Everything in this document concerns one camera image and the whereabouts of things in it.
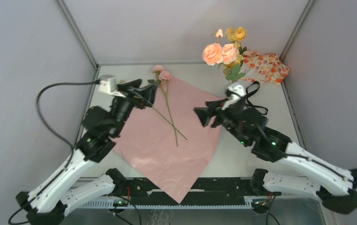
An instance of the orange rose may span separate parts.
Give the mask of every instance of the orange rose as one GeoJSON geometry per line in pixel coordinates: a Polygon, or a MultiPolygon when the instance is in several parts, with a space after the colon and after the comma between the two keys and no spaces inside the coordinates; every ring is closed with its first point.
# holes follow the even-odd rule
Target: orange rose
{"type": "Polygon", "coordinates": [[[214,66],[216,63],[222,63],[224,59],[223,48],[218,43],[206,46],[202,53],[202,59],[209,66],[214,66]]]}
{"type": "Polygon", "coordinates": [[[228,65],[238,58],[239,50],[234,44],[226,44],[223,47],[223,63],[228,65]]]}

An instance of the pink wrapping paper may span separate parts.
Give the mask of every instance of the pink wrapping paper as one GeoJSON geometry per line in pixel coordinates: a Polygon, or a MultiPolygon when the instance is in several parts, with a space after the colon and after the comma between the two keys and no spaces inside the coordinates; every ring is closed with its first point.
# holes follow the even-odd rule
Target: pink wrapping paper
{"type": "MultiPolygon", "coordinates": [[[[177,133],[176,147],[173,127],[160,115],[150,108],[134,109],[113,150],[180,203],[212,160],[221,131],[202,127],[193,108],[221,98],[174,77],[168,99],[174,124],[188,140],[177,133]]],[[[170,120],[159,89],[154,107],[170,120]]]]}

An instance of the metal frame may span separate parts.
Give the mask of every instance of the metal frame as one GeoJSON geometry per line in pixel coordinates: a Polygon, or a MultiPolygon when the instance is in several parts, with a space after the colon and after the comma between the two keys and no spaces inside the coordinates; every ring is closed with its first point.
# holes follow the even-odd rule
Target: metal frame
{"type": "MultiPolygon", "coordinates": [[[[71,29],[71,31],[73,32],[74,36],[76,37],[76,39],[78,40],[78,44],[81,46],[81,48],[84,50],[86,56],[88,57],[90,63],[92,64],[92,67],[95,69],[95,73],[93,75],[93,80],[96,80],[97,77],[98,77],[98,73],[100,71],[100,65],[97,64],[88,44],[86,43],[82,33],[80,32],[74,18],[72,17],[66,3],[64,2],[64,0],[54,0],[57,7],[59,8],[61,14],[63,15],[64,19],[66,20],[69,28],[71,29]]],[[[286,60],[286,57],[289,53],[289,50],[294,42],[294,40],[296,39],[299,31],[301,30],[302,26],[304,25],[304,22],[307,18],[307,16],[309,15],[312,7],[314,6],[316,0],[308,0],[307,2],[307,5],[305,6],[299,20],[297,21],[296,23],[296,26],[294,27],[281,55],[280,55],[280,60],[282,62],[284,62],[286,60]]],[[[86,110],[89,108],[89,105],[90,105],[90,102],[91,102],[91,99],[92,99],[92,96],[93,96],[93,93],[94,93],[94,89],[95,89],[95,85],[93,85],[90,90],[89,90],[89,93],[88,93],[88,98],[87,100],[85,101],[85,104],[84,104],[84,107],[83,107],[83,114],[86,112],[86,110]]],[[[284,95],[285,95],[285,98],[286,98],[286,101],[287,101],[287,104],[288,104],[288,107],[289,107],[289,111],[290,111],[290,115],[292,117],[292,120],[293,120],[293,125],[295,127],[295,130],[296,130],[296,134],[297,134],[297,137],[298,137],[298,141],[299,141],[299,145],[303,148],[306,148],[306,143],[305,143],[305,139],[303,137],[303,133],[301,132],[301,129],[300,129],[300,125],[299,125],[299,122],[297,120],[297,117],[296,117],[296,110],[295,110],[295,107],[293,105],[293,102],[291,100],[291,97],[290,97],[290,91],[288,90],[288,87],[287,87],[287,84],[286,84],[286,81],[284,80],[282,82],[282,89],[283,89],[283,92],[284,92],[284,95]]],[[[78,138],[81,137],[81,134],[82,134],[82,131],[83,131],[83,128],[81,127],[81,125],[79,125],[78,129],[77,129],[77,133],[76,133],[76,138],[75,140],[77,141],[78,138]]],[[[108,204],[108,199],[103,199],[103,200],[95,200],[95,202],[89,202],[89,204],[86,204],[84,205],[84,208],[97,208],[97,205],[98,204],[102,204],[102,208],[106,207],[106,205],[104,205],[103,203],[101,203],[100,201],[102,202],[105,202],[106,204],[108,204]]],[[[325,222],[326,224],[328,225],[339,225],[339,224],[342,224],[342,222],[340,221],[339,218],[337,218],[337,216],[335,216],[335,214],[327,209],[325,209],[322,204],[320,204],[320,207],[322,209],[322,215],[325,219],[325,222]]]]}

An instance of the green stem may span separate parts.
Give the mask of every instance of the green stem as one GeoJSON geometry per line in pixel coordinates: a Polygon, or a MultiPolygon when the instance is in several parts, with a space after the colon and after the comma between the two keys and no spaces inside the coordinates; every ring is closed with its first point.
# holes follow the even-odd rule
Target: green stem
{"type": "Polygon", "coordinates": [[[173,124],[170,123],[170,121],[168,121],[158,110],[156,110],[156,108],[152,107],[152,109],[155,110],[155,112],[157,112],[160,116],[162,116],[162,118],[163,118],[166,122],[168,122],[168,123],[170,124],[170,126],[172,126],[175,130],[177,130],[177,132],[178,132],[184,139],[188,140],[188,139],[184,136],[184,134],[182,134],[177,128],[175,128],[175,127],[173,126],[173,124]]]}
{"type": "Polygon", "coordinates": [[[176,146],[179,146],[179,142],[177,140],[177,131],[176,131],[176,126],[174,126],[174,122],[173,122],[173,118],[171,116],[171,112],[170,112],[170,107],[169,107],[169,102],[167,100],[167,93],[169,92],[169,82],[166,82],[166,94],[164,93],[165,95],[165,100],[166,100],[166,106],[167,106],[167,111],[169,112],[169,116],[170,116],[170,120],[171,120],[171,124],[173,125],[173,128],[174,128],[174,136],[176,137],[176,146]]]}

